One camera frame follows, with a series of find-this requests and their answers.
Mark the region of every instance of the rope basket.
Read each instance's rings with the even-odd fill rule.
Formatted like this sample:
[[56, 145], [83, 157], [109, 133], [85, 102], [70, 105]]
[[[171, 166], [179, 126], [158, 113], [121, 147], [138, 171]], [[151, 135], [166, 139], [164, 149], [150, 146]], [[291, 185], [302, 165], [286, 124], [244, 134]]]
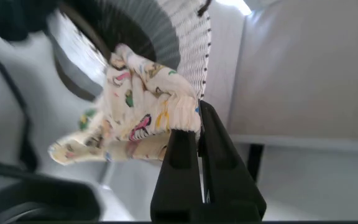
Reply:
[[204, 96], [211, 26], [201, 0], [67, 0], [48, 22], [62, 82], [93, 100], [119, 43], [178, 71]]

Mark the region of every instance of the gray wall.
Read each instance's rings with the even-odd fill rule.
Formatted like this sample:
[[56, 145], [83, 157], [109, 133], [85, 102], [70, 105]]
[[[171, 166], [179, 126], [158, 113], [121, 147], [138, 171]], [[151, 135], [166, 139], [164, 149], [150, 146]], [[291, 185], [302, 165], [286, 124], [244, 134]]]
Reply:
[[231, 134], [358, 139], [358, 1], [248, 16], [231, 109]]
[[358, 155], [266, 148], [259, 189], [264, 220], [358, 220]]

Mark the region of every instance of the white wall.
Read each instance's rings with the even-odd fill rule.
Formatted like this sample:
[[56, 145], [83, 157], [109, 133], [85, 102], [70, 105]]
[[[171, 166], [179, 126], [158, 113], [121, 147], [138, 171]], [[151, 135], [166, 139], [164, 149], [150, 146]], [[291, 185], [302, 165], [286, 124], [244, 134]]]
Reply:
[[358, 220], [358, 154], [267, 146], [264, 220]]

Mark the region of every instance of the brown rim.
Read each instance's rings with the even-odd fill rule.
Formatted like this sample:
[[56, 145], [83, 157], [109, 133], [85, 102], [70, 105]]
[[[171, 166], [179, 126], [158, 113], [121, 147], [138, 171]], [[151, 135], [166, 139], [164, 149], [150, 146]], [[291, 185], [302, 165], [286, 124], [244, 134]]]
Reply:
[[87, 38], [95, 45], [95, 47], [102, 53], [103, 57], [110, 61], [111, 51], [104, 43], [103, 39], [96, 33], [96, 31], [88, 24], [88, 22], [81, 17], [72, 7], [59, 2], [58, 4], [60, 12], [64, 13], [70, 20], [76, 25], [80, 31], [84, 33]]

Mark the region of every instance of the cloth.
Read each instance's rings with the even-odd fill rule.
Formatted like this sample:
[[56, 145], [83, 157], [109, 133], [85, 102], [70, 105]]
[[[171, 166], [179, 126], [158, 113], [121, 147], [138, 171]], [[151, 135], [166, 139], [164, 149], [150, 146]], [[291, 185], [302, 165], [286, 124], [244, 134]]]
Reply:
[[80, 131], [50, 146], [60, 164], [160, 159], [170, 131], [200, 133], [198, 99], [176, 71], [120, 44], [112, 54], [102, 94], [85, 111]]

